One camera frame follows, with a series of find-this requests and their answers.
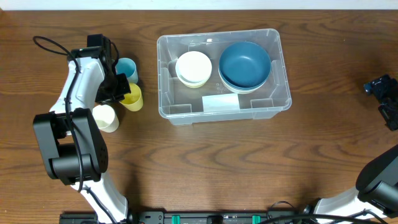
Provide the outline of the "light blue cup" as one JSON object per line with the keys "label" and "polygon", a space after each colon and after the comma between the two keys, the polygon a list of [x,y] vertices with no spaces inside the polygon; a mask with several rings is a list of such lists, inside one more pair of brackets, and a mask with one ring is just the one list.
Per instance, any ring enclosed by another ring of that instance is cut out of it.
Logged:
{"label": "light blue cup", "polygon": [[136,63],[130,58],[120,58],[116,64],[118,75],[125,74],[129,83],[137,84],[139,81]]}

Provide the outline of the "yellow cup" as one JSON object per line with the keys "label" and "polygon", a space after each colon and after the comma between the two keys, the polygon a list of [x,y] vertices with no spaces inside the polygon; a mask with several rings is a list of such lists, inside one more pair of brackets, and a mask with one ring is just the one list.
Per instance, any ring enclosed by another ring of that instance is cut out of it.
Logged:
{"label": "yellow cup", "polygon": [[130,83],[129,87],[131,92],[124,95],[124,99],[120,101],[120,104],[129,111],[139,111],[144,105],[142,91],[135,83]]}

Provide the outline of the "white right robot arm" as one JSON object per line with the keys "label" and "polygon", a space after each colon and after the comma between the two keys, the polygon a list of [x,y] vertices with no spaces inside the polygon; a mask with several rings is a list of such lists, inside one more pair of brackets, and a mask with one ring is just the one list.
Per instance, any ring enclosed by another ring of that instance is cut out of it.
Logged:
{"label": "white right robot arm", "polygon": [[[390,131],[397,131],[397,79],[385,74],[364,84],[368,95],[379,102],[378,110]],[[397,217],[397,146],[364,166],[356,185],[331,198],[307,206],[305,214],[370,219]]]}

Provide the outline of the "pale mint cup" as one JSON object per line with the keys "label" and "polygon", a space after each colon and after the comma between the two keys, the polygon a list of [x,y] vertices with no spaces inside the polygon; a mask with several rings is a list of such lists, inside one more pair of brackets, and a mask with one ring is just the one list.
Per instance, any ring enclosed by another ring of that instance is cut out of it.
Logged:
{"label": "pale mint cup", "polygon": [[113,133],[119,128],[115,110],[109,105],[98,105],[93,108],[93,117],[100,131]]}

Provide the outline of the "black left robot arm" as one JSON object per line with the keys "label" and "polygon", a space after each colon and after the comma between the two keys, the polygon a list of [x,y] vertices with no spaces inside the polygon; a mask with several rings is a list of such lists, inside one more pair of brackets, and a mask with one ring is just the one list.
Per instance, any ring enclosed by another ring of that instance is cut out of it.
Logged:
{"label": "black left robot arm", "polygon": [[130,93],[116,73],[116,45],[102,34],[87,37],[86,47],[58,54],[67,58],[68,76],[57,102],[33,121],[48,176],[81,193],[95,210],[90,223],[134,223],[129,202],[108,173],[108,149],[93,117],[95,104],[119,102]]}

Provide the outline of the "white bowl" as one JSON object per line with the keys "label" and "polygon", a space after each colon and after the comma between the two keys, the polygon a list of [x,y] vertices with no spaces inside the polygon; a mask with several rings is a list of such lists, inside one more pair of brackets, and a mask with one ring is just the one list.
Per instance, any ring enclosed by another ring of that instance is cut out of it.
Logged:
{"label": "white bowl", "polygon": [[211,76],[212,68],[209,57],[198,51],[184,53],[175,65],[178,79],[189,83],[206,82]]}

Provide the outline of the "yellow bowl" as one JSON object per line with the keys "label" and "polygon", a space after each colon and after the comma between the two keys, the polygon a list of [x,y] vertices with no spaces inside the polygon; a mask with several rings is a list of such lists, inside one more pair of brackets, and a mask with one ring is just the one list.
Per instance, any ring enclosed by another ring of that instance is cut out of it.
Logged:
{"label": "yellow bowl", "polygon": [[199,88],[203,86],[206,82],[201,82],[201,83],[182,82],[182,83],[189,88]]}

